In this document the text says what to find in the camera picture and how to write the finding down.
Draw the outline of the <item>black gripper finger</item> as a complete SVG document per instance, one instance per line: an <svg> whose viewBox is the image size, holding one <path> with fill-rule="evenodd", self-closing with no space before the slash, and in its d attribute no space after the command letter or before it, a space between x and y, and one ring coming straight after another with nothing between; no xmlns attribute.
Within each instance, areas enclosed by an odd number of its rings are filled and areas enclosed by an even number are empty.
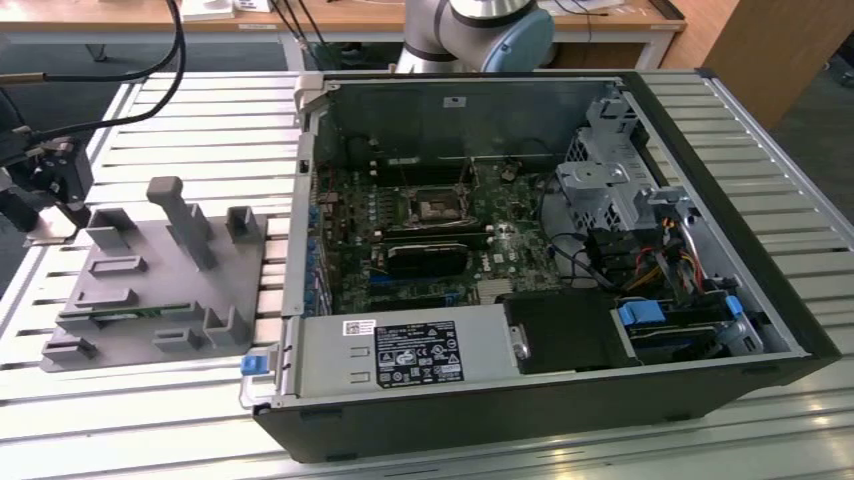
<svg viewBox="0 0 854 480"><path fill-rule="evenodd" d="M0 211L20 232L28 233L36 228L39 213L11 190L0 193Z"/></svg>
<svg viewBox="0 0 854 480"><path fill-rule="evenodd" d="M77 139L53 139L37 145L29 180L32 192L51 200L72 224L84 228L91 218L84 201L92 185L92 168Z"/></svg>

